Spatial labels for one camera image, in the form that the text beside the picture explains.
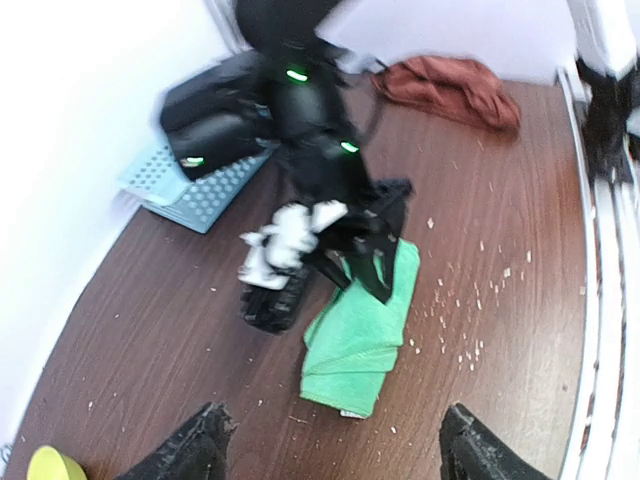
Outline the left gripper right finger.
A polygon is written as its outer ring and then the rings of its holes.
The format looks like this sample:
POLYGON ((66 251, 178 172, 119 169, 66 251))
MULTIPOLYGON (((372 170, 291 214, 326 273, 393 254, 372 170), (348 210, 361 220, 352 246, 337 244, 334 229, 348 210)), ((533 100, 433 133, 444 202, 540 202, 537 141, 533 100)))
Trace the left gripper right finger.
POLYGON ((440 475, 445 480, 549 480, 461 403, 448 407, 439 445, 440 475))

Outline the brown towel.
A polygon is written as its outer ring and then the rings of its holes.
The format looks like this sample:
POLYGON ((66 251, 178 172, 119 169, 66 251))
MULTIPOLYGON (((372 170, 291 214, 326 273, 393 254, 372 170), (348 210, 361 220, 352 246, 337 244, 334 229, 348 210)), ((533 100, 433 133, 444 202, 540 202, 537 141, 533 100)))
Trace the brown towel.
POLYGON ((465 125, 510 134, 521 126, 502 81, 474 59, 414 56, 375 74, 372 85, 393 103, 465 125))

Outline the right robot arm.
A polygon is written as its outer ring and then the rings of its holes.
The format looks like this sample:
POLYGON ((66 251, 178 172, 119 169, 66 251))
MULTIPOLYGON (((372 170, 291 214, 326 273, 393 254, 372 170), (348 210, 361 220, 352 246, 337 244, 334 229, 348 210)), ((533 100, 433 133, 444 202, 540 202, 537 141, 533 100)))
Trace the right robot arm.
POLYGON ((390 299, 411 184, 374 181, 339 91, 337 50, 316 33, 331 1, 238 1, 248 50, 169 90, 159 123, 182 174, 202 179, 270 150, 297 197, 245 235, 240 280, 280 292, 312 266, 390 299))

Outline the green plastic bowl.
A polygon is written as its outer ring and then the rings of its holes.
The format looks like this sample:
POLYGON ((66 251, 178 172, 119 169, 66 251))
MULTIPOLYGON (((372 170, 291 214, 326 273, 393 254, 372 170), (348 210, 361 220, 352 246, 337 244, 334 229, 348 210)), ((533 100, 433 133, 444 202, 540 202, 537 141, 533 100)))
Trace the green plastic bowl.
POLYGON ((87 480, 87 475, 74 459, 51 446, 44 445, 33 453, 29 461, 26 479, 87 480))

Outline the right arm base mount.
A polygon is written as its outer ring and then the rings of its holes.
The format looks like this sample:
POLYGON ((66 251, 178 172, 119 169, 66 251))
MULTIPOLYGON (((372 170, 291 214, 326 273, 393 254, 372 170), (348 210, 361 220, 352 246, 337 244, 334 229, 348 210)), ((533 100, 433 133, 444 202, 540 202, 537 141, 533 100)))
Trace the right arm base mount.
POLYGON ((582 59, 576 66, 592 95, 582 127, 589 177, 631 183, 629 155, 639 153, 639 135, 628 132, 627 121, 639 108, 639 60, 621 79, 601 75, 582 59))

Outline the aluminium front rail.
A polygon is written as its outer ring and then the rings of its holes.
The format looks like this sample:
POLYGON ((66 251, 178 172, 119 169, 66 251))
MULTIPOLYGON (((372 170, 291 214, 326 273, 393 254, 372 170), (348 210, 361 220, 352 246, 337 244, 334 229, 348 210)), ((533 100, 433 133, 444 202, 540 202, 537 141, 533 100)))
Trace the aluminium front rail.
POLYGON ((590 95, 557 71, 574 137, 584 213, 584 339, 562 479, 639 476, 639 161, 628 182, 590 177, 581 133, 590 95))

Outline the green towel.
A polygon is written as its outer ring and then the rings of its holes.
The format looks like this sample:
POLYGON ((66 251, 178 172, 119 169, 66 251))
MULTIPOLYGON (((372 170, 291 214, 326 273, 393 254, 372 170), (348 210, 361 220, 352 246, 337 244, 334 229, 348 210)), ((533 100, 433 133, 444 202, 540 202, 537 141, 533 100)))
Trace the green towel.
POLYGON ((418 247, 402 239, 388 302, 378 301, 358 280, 334 293, 303 336, 302 399, 334 408, 343 416, 366 419, 373 414, 404 344, 419 268, 418 247))

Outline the light blue plastic basket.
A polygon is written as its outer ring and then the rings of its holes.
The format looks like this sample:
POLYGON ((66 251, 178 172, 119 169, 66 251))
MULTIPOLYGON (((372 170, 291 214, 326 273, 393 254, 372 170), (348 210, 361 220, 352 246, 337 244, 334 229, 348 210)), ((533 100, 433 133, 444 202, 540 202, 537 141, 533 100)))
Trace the light blue plastic basket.
POLYGON ((187 179, 167 144, 139 154, 118 177, 119 187, 152 213, 207 233, 274 150, 240 159, 195 181, 187 179))

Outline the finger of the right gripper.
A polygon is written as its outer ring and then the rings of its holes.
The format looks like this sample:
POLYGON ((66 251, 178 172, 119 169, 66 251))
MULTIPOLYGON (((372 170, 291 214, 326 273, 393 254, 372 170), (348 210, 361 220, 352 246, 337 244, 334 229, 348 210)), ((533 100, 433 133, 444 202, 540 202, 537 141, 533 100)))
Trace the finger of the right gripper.
POLYGON ((354 251, 349 254, 353 278, 383 304, 393 293, 398 244, 399 238, 393 234, 356 237, 354 251))
POLYGON ((351 280, 344 271, 323 251, 316 250, 310 253, 309 263, 339 289, 345 290, 351 285, 351 280))

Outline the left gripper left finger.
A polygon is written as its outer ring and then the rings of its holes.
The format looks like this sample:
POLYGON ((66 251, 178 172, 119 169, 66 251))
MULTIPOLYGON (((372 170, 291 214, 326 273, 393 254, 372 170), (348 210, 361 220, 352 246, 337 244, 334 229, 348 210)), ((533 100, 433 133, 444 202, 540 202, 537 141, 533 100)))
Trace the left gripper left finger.
POLYGON ((225 479, 228 446, 236 427, 223 404, 208 402, 116 479, 225 479))

